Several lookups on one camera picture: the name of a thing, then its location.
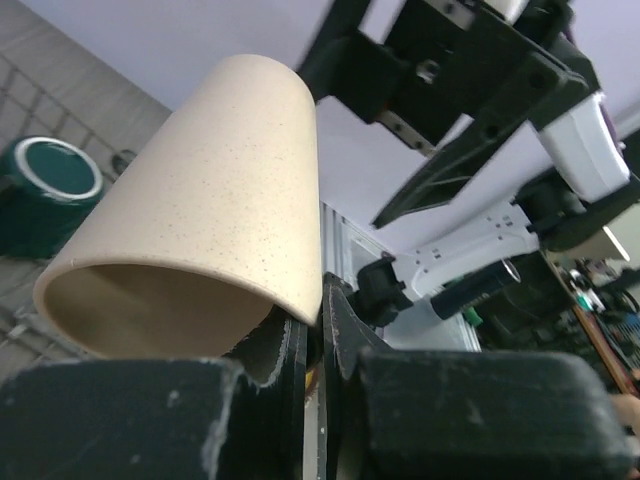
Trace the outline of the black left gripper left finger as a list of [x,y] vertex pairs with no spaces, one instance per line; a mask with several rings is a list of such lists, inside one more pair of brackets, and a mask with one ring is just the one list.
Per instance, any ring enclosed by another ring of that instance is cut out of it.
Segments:
[[298,479],[306,329],[272,318],[228,357],[93,360],[1,387],[5,479]]

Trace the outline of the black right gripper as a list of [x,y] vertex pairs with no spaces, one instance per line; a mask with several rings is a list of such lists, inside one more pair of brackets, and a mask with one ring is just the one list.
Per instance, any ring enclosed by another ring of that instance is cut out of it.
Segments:
[[298,67],[313,97],[333,97],[414,149],[473,122],[396,192],[372,221],[450,203],[524,122],[543,129],[600,83],[566,37],[565,1],[406,1],[383,41],[362,31],[369,5],[335,1]]

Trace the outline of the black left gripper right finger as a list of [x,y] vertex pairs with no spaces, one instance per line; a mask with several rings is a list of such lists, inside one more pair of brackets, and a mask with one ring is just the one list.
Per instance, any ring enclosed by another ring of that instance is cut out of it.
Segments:
[[323,279],[330,479],[624,479],[609,396],[561,353],[401,351]]

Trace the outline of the beige paper cup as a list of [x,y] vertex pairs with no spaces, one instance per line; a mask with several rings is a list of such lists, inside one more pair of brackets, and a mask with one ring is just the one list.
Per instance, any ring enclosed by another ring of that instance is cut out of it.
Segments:
[[222,60],[40,275],[38,313],[106,358],[217,357],[322,296],[316,110],[259,55]]

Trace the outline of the dark green mug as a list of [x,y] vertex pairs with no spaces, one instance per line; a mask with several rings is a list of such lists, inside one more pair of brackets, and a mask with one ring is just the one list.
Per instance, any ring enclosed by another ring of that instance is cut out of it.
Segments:
[[54,257],[105,192],[103,174],[83,150],[26,136],[1,153],[1,254]]

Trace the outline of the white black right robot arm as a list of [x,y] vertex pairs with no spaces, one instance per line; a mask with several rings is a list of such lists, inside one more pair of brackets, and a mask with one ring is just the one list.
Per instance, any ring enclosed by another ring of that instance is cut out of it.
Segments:
[[639,196],[639,168],[603,108],[566,1],[407,1],[382,42],[362,32],[365,1],[335,1],[299,75],[379,124],[425,163],[373,219],[449,204],[517,130],[550,157],[540,174],[442,238],[363,267],[351,296],[372,327],[426,303],[449,318],[519,279],[513,260],[588,240]]

